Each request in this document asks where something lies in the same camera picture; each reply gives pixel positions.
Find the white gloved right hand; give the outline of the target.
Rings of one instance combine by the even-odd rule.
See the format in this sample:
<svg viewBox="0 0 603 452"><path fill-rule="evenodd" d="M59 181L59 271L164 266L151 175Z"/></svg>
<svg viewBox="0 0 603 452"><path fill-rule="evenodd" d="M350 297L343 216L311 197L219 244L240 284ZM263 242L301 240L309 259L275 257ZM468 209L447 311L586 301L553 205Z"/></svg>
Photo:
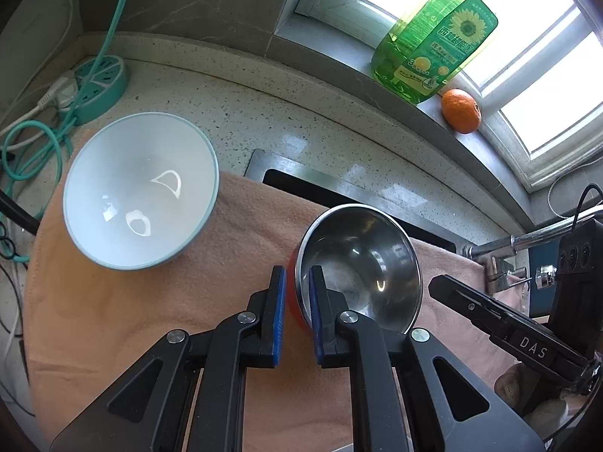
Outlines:
<svg viewBox="0 0 603 452"><path fill-rule="evenodd" d="M511 366L499 376L494 390L542 438L567 422L565 390L523 363Z"/></svg>

